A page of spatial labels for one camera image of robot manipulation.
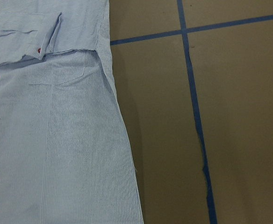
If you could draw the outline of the light blue striped shirt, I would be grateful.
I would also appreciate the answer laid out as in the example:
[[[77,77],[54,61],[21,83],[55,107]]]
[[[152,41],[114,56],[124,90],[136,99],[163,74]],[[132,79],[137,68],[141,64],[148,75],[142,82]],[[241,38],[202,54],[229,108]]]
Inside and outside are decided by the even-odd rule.
[[[0,224],[141,224],[107,0],[0,0]]]

